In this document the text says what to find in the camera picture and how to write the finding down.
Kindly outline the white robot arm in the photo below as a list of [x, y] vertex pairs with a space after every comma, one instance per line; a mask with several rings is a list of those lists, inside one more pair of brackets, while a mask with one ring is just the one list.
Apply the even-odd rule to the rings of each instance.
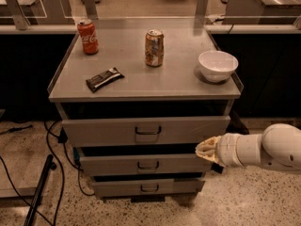
[[226, 133], [200, 142], [196, 155], [222, 167], [256, 166], [300, 174], [301, 130], [277, 123], [268, 126], [262, 134]]

